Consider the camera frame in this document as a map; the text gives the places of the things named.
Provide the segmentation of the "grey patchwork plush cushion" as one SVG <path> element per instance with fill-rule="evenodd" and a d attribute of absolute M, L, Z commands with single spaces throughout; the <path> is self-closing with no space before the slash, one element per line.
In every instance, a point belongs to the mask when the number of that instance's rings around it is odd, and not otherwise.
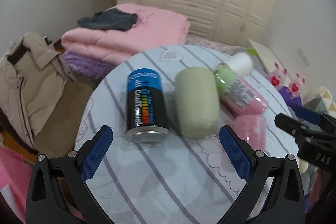
<path fill-rule="evenodd" d="M 318 113 L 326 113 L 335 118 L 336 107 L 333 96 L 325 86 L 312 89 L 303 98 L 303 107 Z"/>

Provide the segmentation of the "pink folded quilt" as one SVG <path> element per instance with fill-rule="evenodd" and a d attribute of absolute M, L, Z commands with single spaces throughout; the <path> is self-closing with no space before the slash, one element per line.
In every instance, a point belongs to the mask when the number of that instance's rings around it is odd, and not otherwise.
<path fill-rule="evenodd" d="M 135 3 L 122 3 L 115 8 L 137 14 L 137 23 L 124 32 L 74 28 L 61 37 L 65 50 L 119 65 L 139 52 L 185 43 L 190 28 L 187 16 Z"/>

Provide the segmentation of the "blue black drink can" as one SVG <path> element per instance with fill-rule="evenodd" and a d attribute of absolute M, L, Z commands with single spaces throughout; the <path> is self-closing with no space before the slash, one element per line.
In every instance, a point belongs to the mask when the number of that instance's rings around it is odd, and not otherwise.
<path fill-rule="evenodd" d="M 160 75 L 153 69 L 136 69 L 127 78 L 126 139 L 135 144 L 154 144 L 169 133 Z"/>

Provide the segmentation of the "clear jar green pink contents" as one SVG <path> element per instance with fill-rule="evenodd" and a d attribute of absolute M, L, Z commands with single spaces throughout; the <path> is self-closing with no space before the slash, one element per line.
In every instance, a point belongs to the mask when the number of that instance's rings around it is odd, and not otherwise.
<path fill-rule="evenodd" d="M 232 116 L 263 115 L 268 102 L 226 63 L 214 71 L 219 98 Z"/>

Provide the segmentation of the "purple folded blanket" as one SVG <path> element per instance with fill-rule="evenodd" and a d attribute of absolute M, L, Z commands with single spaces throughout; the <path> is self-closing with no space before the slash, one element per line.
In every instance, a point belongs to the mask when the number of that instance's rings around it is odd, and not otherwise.
<path fill-rule="evenodd" d="M 73 73 L 97 80 L 104 79 L 116 67 L 113 64 L 70 51 L 65 51 L 63 57 Z"/>

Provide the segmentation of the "pink pig plush left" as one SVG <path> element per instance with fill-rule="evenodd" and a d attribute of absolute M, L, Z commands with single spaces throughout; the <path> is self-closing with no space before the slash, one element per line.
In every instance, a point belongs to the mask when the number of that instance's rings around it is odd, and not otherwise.
<path fill-rule="evenodd" d="M 284 86 L 287 76 L 287 70 L 286 68 L 281 69 L 276 62 L 274 63 L 274 65 L 276 69 L 273 72 L 269 73 L 266 78 L 277 91 L 280 91 Z"/>

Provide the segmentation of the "dark grey garment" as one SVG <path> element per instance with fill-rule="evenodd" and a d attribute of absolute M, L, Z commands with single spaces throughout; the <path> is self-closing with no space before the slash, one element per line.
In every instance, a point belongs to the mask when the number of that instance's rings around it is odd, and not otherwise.
<path fill-rule="evenodd" d="M 77 24 L 81 28 L 91 30 L 128 31 L 137 23 L 138 15 L 122 12 L 118 9 L 109 9 L 96 12 L 94 16 L 80 18 Z"/>

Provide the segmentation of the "pink plastic cup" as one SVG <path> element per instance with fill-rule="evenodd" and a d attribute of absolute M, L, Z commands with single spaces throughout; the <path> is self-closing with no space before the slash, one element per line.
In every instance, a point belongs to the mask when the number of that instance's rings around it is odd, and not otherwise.
<path fill-rule="evenodd" d="M 255 151 L 265 150 L 266 120 L 260 115 L 241 115 L 231 124 L 236 135 Z"/>

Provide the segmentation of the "pale green foam cup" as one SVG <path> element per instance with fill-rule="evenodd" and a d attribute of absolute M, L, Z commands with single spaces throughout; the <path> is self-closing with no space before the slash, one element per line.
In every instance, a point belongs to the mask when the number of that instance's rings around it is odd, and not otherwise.
<path fill-rule="evenodd" d="M 209 69 L 190 67 L 177 74 L 175 104 L 183 136 L 201 138 L 218 131 L 219 97 L 214 75 Z"/>

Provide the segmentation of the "beige jacket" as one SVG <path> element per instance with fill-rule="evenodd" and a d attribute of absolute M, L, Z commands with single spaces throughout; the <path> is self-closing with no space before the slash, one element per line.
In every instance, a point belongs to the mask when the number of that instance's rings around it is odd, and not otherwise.
<path fill-rule="evenodd" d="M 62 54 L 37 32 L 19 38 L 1 57 L 1 114 L 9 132 L 36 152 L 46 125 L 74 74 Z"/>

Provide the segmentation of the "pink cloth lower left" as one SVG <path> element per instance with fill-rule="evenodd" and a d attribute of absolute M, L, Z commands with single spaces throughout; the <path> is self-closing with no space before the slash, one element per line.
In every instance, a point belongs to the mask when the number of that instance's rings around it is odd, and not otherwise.
<path fill-rule="evenodd" d="M 14 210 L 15 215 L 26 223 L 26 199 L 32 169 L 22 155 L 7 147 L 1 147 L 1 194 Z"/>

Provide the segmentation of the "pink pig plush right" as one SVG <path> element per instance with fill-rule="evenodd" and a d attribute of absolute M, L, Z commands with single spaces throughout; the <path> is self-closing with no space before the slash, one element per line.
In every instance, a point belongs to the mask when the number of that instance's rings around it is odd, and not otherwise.
<path fill-rule="evenodd" d="M 290 94 L 290 98 L 293 100 L 301 96 L 302 88 L 305 85 L 305 78 L 301 77 L 299 73 L 296 73 L 296 78 L 289 83 L 286 91 Z"/>

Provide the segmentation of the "pink pig plush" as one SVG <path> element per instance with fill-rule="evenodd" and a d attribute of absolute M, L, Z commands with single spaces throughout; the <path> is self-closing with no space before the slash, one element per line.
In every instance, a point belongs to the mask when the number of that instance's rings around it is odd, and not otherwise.
<path fill-rule="evenodd" d="M 302 88 L 305 85 L 305 78 L 301 77 L 299 73 L 296 73 L 296 78 L 289 83 L 286 91 L 290 94 L 290 98 L 293 100 L 301 96 Z"/>
<path fill-rule="evenodd" d="M 274 65 L 276 69 L 273 72 L 269 73 L 266 78 L 277 91 L 280 91 L 284 86 L 287 76 L 287 70 L 286 68 L 281 69 L 276 62 L 274 63 Z"/>

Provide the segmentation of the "beige cardboard sheet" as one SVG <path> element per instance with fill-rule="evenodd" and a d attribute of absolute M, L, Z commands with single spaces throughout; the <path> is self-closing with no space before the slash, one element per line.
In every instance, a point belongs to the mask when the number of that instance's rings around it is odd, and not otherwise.
<path fill-rule="evenodd" d="M 248 45 L 250 48 L 253 48 L 255 50 L 266 73 L 271 73 L 276 69 L 275 63 L 277 63 L 279 69 L 281 69 L 282 71 L 284 70 L 284 67 L 282 66 L 280 61 L 268 47 L 251 39 L 248 39 Z"/>

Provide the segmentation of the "white paper cup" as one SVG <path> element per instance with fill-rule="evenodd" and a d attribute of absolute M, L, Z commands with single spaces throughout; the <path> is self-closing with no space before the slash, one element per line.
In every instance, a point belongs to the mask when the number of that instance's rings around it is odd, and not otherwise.
<path fill-rule="evenodd" d="M 248 53 L 237 52 L 233 56 L 229 57 L 225 63 L 239 76 L 247 76 L 254 69 L 254 63 Z"/>

